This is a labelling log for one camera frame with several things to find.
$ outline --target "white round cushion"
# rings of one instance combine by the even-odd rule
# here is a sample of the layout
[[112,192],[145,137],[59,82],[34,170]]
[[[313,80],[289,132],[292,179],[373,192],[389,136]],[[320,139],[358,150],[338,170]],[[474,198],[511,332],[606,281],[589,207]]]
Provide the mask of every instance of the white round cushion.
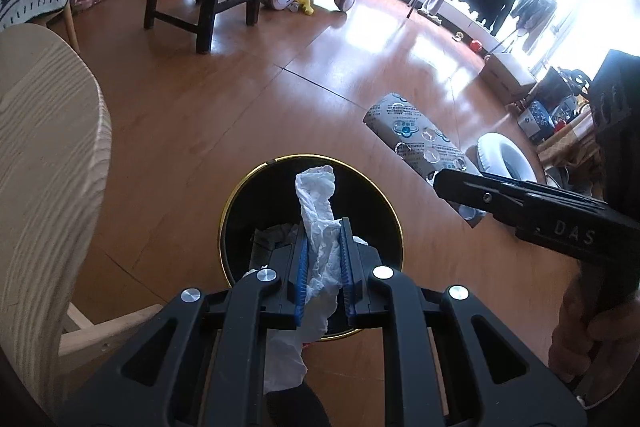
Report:
[[502,134],[489,132],[480,137],[478,161],[483,172],[526,182],[536,181],[536,175],[525,155]]

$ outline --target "crumpled paper towel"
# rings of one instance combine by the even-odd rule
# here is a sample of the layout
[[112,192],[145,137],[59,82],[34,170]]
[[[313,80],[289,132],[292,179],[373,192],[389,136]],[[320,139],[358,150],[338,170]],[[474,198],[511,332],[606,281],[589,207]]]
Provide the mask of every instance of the crumpled paper towel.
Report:
[[334,195],[331,166],[313,167],[296,176],[296,194],[309,240],[309,270],[305,314],[294,331],[269,330],[264,359],[264,392],[297,387],[306,375],[302,345],[326,333],[340,291],[340,220],[334,219],[329,198]]

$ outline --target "black trash can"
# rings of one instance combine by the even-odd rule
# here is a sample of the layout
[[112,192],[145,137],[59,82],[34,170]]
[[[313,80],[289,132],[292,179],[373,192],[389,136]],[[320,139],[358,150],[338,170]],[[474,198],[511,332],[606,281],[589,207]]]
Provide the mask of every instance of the black trash can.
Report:
[[[258,166],[228,198],[222,212],[219,243],[220,259],[229,285],[234,285],[248,270],[255,229],[300,222],[296,174],[323,165],[334,168],[335,192],[330,202],[335,219],[349,217],[353,233],[378,250],[383,264],[402,269],[402,229],[382,191],[345,163],[325,156],[300,154],[276,158]],[[328,331],[322,339],[337,339],[353,332],[344,318],[340,291],[338,309],[329,318]]]

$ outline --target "gold rim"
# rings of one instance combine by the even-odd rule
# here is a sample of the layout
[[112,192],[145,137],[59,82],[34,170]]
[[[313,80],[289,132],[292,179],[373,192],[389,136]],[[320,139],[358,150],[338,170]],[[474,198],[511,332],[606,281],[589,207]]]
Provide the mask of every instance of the gold rim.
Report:
[[[254,176],[254,174],[258,173],[259,171],[261,171],[262,169],[264,169],[265,167],[269,166],[269,165],[273,165],[274,163],[283,161],[283,160],[289,160],[292,158],[316,158],[316,159],[320,159],[320,160],[329,160],[332,162],[335,162],[347,169],[350,169],[354,172],[357,172],[357,174],[359,174],[360,176],[362,176],[364,179],[366,179],[366,181],[368,181],[373,188],[375,188],[375,190],[378,191],[378,193],[380,194],[380,196],[382,196],[383,200],[385,200],[385,203],[387,204],[387,206],[389,207],[389,209],[391,210],[391,213],[394,216],[394,219],[396,220],[396,225],[398,225],[398,231],[400,232],[400,245],[401,245],[401,251],[400,251],[400,271],[402,271],[402,265],[404,264],[404,235],[402,235],[402,225],[400,224],[400,220],[398,219],[398,214],[396,214],[396,211],[393,208],[393,205],[391,204],[391,202],[387,199],[387,197],[385,196],[385,193],[380,190],[380,188],[366,175],[364,175],[362,172],[358,171],[355,167],[352,167],[351,165],[348,165],[345,162],[342,162],[340,160],[337,160],[336,158],[331,158],[330,156],[323,156],[320,154],[290,154],[287,156],[281,156],[279,158],[274,158],[273,160],[269,160],[268,162],[264,162],[261,163],[260,165],[258,165],[256,168],[252,169],[251,172],[249,172],[249,174],[246,174],[238,183],[238,185],[236,185],[236,187],[231,191],[231,195],[229,195],[228,199],[226,200],[225,206],[222,209],[222,216],[220,217],[220,225],[218,227],[218,257],[220,258],[220,266],[222,266],[222,273],[225,275],[225,280],[226,280],[226,285],[229,286],[229,288],[231,288],[232,284],[231,281],[229,279],[228,274],[226,273],[226,267],[225,267],[225,263],[222,260],[222,229],[224,226],[224,223],[226,221],[226,216],[229,213],[229,209],[231,208],[231,205],[233,204],[234,200],[236,199],[236,195],[238,194],[238,192],[240,191],[240,189],[244,186],[244,184],[249,181],[250,178],[252,178],[252,176]],[[320,342],[322,341],[336,341],[338,339],[343,339],[345,337],[350,337],[351,335],[355,335],[356,333],[358,333],[358,331],[361,330],[349,330],[349,331],[345,331],[343,333],[337,333],[335,335],[325,335],[324,337],[322,337],[320,339]]]

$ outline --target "yellow toy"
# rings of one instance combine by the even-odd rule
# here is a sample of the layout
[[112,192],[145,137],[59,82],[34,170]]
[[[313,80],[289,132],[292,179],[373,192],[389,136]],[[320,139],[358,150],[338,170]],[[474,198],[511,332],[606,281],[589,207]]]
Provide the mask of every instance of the yellow toy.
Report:
[[296,0],[305,15],[313,15],[314,9],[311,6],[311,0]]

